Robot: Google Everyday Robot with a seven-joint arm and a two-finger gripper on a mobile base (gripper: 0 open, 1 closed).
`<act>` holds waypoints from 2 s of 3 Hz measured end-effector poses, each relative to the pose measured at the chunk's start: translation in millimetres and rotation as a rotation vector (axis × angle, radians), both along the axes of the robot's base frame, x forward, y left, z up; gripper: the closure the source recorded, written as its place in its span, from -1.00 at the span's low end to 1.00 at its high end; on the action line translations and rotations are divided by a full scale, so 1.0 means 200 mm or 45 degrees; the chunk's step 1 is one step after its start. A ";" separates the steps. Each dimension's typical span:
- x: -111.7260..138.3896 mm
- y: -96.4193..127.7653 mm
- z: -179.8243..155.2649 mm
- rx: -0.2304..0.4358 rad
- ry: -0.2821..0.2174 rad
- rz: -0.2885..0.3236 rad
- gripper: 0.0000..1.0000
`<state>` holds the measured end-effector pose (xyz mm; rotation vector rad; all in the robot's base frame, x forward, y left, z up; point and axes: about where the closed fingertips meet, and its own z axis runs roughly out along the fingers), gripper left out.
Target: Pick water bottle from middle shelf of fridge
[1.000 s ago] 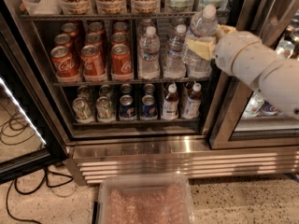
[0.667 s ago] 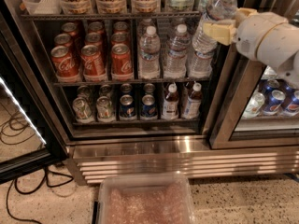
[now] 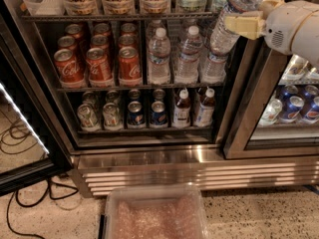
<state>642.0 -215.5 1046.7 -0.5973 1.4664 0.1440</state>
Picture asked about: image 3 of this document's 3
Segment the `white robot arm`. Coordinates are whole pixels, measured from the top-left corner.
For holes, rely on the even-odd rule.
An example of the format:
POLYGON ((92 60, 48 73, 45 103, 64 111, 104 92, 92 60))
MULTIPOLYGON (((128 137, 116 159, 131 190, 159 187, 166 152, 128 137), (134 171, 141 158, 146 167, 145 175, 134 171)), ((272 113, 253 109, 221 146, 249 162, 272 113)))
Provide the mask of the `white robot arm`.
POLYGON ((319 66, 319 5, 304 0, 263 0, 257 11, 230 13, 227 30, 250 40, 264 38, 283 55, 298 55, 319 66))

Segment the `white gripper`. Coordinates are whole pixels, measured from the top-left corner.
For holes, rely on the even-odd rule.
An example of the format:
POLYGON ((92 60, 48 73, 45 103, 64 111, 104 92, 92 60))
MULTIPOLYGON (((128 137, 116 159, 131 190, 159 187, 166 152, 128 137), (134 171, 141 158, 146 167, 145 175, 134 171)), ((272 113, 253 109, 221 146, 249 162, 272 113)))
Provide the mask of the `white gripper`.
MULTIPOLYGON (((269 48, 285 55, 319 56, 319 5, 303 0, 262 0, 259 10, 266 19, 264 40, 269 48)), ((249 40, 263 35, 260 17, 226 16, 225 27, 249 40)))

